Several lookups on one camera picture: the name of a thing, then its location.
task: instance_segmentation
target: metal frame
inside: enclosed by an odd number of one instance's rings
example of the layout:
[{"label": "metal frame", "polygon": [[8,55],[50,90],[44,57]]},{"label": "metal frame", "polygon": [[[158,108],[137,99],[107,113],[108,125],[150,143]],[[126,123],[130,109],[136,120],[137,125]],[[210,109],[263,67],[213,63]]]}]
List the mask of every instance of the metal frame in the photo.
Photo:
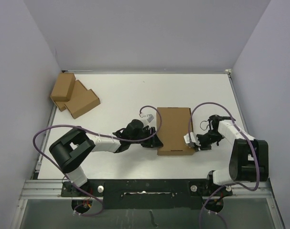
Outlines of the metal frame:
[{"label": "metal frame", "polygon": [[[243,122],[244,129],[247,131],[247,125],[244,120],[239,102],[237,100],[237,95],[234,89],[234,85],[229,75],[229,81],[232,87],[232,91],[236,100],[236,104],[238,106],[239,113],[241,115],[241,119]],[[56,112],[56,106],[54,105],[51,110],[51,115],[48,121],[48,126],[51,126],[54,120]],[[44,136],[41,150],[44,151],[46,148],[46,143],[48,141],[50,131],[48,130]],[[39,155],[38,162],[35,167],[35,173],[38,173],[42,164],[42,155]],[[248,187],[252,187],[254,184],[245,183]],[[29,199],[84,199],[84,197],[79,198],[64,198],[61,197],[62,190],[62,181],[61,180],[26,180],[24,187],[21,192],[21,197],[19,200],[19,204],[17,206],[11,229],[19,229],[21,226],[22,218],[25,213],[25,208],[27,206],[27,201]],[[267,200],[269,210],[273,219],[273,223],[276,229],[284,229],[284,224],[282,222],[280,213],[278,211],[275,199],[272,195],[272,188],[270,182],[261,182],[259,185],[259,189],[254,192],[250,192],[243,187],[236,185],[232,186],[233,196],[227,198],[265,198]]]}]

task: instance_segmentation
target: white wall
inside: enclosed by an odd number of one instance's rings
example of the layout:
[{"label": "white wall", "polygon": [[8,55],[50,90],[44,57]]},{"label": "white wall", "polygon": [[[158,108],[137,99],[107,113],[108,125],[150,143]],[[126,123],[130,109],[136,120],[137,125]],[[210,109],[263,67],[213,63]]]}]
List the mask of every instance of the white wall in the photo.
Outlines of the white wall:
[{"label": "white wall", "polygon": [[290,0],[271,0],[233,82],[251,134],[269,143],[270,178],[290,229]]},{"label": "white wall", "polygon": [[51,85],[60,71],[22,0],[0,0],[0,229],[9,228],[46,126]]},{"label": "white wall", "polygon": [[64,70],[214,73],[233,67],[270,0],[24,2]]}]

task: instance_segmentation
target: brown cardboard box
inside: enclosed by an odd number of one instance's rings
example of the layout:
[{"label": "brown cardboard box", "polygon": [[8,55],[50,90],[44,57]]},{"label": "brown cardboard box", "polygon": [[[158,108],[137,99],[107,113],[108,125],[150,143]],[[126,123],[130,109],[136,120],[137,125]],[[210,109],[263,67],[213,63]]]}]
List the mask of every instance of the brown cardboard box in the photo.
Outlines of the brown cardboard box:
[{"label": "brown cardboard box", "polygon": [[92,89],[72,98],[65,103],[66,108],[74,119],[92,110],[100,104],[100,100]]},{"label": "brown cardboard box", "polygon": [[[157,133],[164,146],[158,149],[160,156],[184,156],[193,155],[194,149],[185,145],[183,136],[188,133],[188,122],[191,116],[190,108],[158,107],[162,116],[162,126]],[[157,126],[160,125],[160,117],[157,114]]]},{"label": "brown cardboard box", "polygon": [[[84,87],[84,85],[79,80],[76,80],[74,88],[73,88],[71,99],[75,98],[76,96],[78,96],[86,91],[87,91],[86,87]],[[54,103],[56,104],[56,106],[59,108],[60,111],[66,110],[65,103],[67,103],[67,102],[54,101]]]},{"label": "brown cardboard box", "polygon": [[51,92],[51,99],[55,102],[69,101],[75,84],[76,78],[73,73],[60,73]]}]

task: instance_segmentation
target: purple cable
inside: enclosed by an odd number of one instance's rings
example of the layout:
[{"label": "purple cable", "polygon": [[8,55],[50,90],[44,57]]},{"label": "purple cable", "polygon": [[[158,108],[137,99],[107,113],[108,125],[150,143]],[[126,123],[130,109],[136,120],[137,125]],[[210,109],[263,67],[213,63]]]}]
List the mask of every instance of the purple cable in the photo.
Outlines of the purple cable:
[{"label": "purple cable", "polygon": [[[162,126],[162,116],[161,116],[160,112],[159,112],[155,107],[150,106],[150,105],[143,106],[143,107],[140,109],[140,113],[141,113],[142,109],[144,109],[144,108],[146,108],[146,107],[152,108],[152,109],[154,109],[154,110],[157,112],[157,114],[158,114],[159,117],[160,117],[160,125],[157,127],[157,130],[156,130],[155,133],[153,133],[153,134],[150,135],[149,137],[146,137],[146,138],[141,139],[141,140],[127,140],[127,139],[122,139],[122,138],[119,138],[119,137],[112,137],[112,136],[109,136],[109,135],[99,135],[98,133],[95,133],[95,132],[93,132],[93,131],[90,131],[90,130],[87,130],[87,129],[85,129],[85,128],[82,128],[82,127],[80,127],[80,126],[75,126],[75,125],[52,125],[52,126],[49,126],[49,127],[45,128],[45,129],[40,130],[39,132],[37,132],[37,133],[33,136],[32,144],[33,144],[34,148],[36,149],[36,151],[38,151],[42,156],[44,156],[45,158],[47,158],[47,159],[48,159],[48,160],[49,160],[49,161],[50,161],[54,166],[56,166],[56,167],[61,171],[60,167],[59,167],[59,166],[58,166],[58,165],[57,165],[57,164],[56,164],[56,163],[55,163],[55,162],[54,162],[54,161],[53,161],[49,156],[47,156],[45,153],[43,153],[43,152],[38,148],[38,146],[37,146],[37,144],[36,144],[36,142],[35,142],[35,140],[36,140],[36,138],[37,138],[38,135],[40,135],[41,133],[43,133],[43,132],[45,132],[45,131],[47,131],[47,130],[51,130],[51,129],[54,129],[54,128],[59,128],[59,127],[70,127],[70,128],[75,128],[75,129],[83,130],[83,131],[85,131],[85,132],[87,132],[87,133],[89,133],[89,134],[95,135],[95,136],[107,137],[107,138],[113,138],[113,139],[116,139],[116,140],[119,140],[119,141],[125,141],[125,142],[142,142],[142,141],[148,140],[148,139],[152,138],[153,136],[155,136],[155,135],[157,134],[157,132],[160,130],[161,126]],[[88,193],[88,192],[82,190],[80,187],[78,187],[78,186],[75,185],[74,183],[72,183],[72,185],[73,185],[76,189],[78,189],[80,192],[82,192],[82,193],[86,194],[87,196],[89,196],[89,197],[91,197],[91,198],[97,200],[97,201],[102,205],[102,208],[101,208],[101,210],[100,210],[99,212],[94,213],[94,214],[81,214],[81,216],[86,216],[86,217],[96,216],[96,215],[100,214],[100,213],[104,210],[103,202],[102,202],[99,198],[97,198],[97,197],[93,196],[92,194],[90,194],[90,193]]]},{"label": "purple cable", "polygon": [[[198,107],[200,107],[200,106],[202,106],[202,105],[206,105],[206,104],[213,104],[213,105],[217,105],[217,106],[220,106],[221,108],[223,108],[227,113],[228,113],[228,115],[230,116],[230,118],[231,118],[231,121],[232,121],[232,123],[233,123],[233,126],[236,128],[236,130],[238,130],[238,131],[240,131],[240,128],[236,125],[236,123],[235,123],[235,120],[234,120],[234,117],[232,116],[232,114],[229,112],[229,110],[228,109],[226,109],[224,106],[222,106],[221,104],[218,104],[218,103],[214,103],[214,102],[206,102],[206,103],[202,103],[202,104],[199,104],[199,105],[197,105],[194,109],[193,109],[193,111],[192,111],[192,113],[191,113],[191,117],[190,117],[190,119],[189,119],[189,122],[188,122],[188,136],[189,136],[189,139],[190,139],[190,142],[192,142],[192,137],[191,137],[191,122],[192,122],[192,119],[193,119],[193,114],[194,114],[194,112],[196,111],[196,109],[198,108]],[[257,189],[258,189],[258,186],[259,186],[259,165],[258,165],[258,159],[257,159],[257,157],[256,157],[256,153],[255,153],[255,150],[254,150],[254,147],[253,147],[253,145],[252,145],[252,143],[251,143],[251,141],[248,139],[248,137],[244,134],[244,133],[242,133],[242,132],[240,132],[240,134],[245,138],[245,140],[248,142],[248,144],[249,144],[249,146],[250,146],[250,148],[251,148],[251,152],[252,152],[252,156],[253,156],[253,158],[254,158],[254,164],[255,164],[255,170],[256,170],[256,184],[255,184],[255,187],[254,188],[249,188],[249,187],[247,187],[247,186],[245,186],[244,184],[242,184],[242,183],[240,183],[240,182],[236,182],[235,184],[238,184],[238,185],[241,185],[242,187],[244,187],[244,188],[246,188],[247,190],[249,190],[249,191],[256,191]],[[203,213],[203,210],[204,210],[204,208],[205,208],[205,206],[206,206],[206,204],[208,203],[208,201],[219,191],[219,190],[221,190],[222,188],[224,188],[224,187],[226,187],[226,186],[221,186],[221,187],[219,187],[215,192],[213,192],[211,195],[210,195],[210,197],[206,200],[206,202],[203,204],[203,206],[202,206],[202,208],[201,208],[201,211],[200,211],[200,214],[199,214],[199,227],[200,227],[200,229],[202,228],[201,227],[201,216],[202,216],[202,213]],[[226,225],[226,228],[227,228],[227,224],[226,224],[226,220],[221,216],[221,215],[219,215],[219,217],[221,218],[221,220],[225,223],[225,225]]]},{"label": "purple cable", "polygon": [[[217,192],[219,192],[221,189],[223,189],[224,187],[226,187],[225,185],[222,185],[222,186],[220,186],[219,188],[217,188],[216,190],[215,190],[215,192],[213,192],[210,196],[209,196],[209,198],[207,198],[207,200],[204,202],[204,204],[203,204],[203,206],[202,206],[202,208],[201,208],[201,210],[200,210],[200,213],[199,213],[199,228],[201,229],[202,228],[202,226],[201,226],[201,220],[202,220],[202,214],[203,214],[203,211],[204,211],[204,209],[205,209],[205,206],[207,205],[207,203],[208,203],[208,201],[217,193]],[[211,212],[213,212],[213,213],[215,213],[215,214],[217,214],[220,218],[221,218],[221,220],[225,223],[225,225],[226,225],[226,228],[227,228],[227,223],[226,223],[226,220],[225,220],[225,218],[223,218],[222,217],[222,215],[220,215],[220,214],[218,214],[218,213],[216,213],[216,212],[214,212],[214,211],[211,211]]]}]

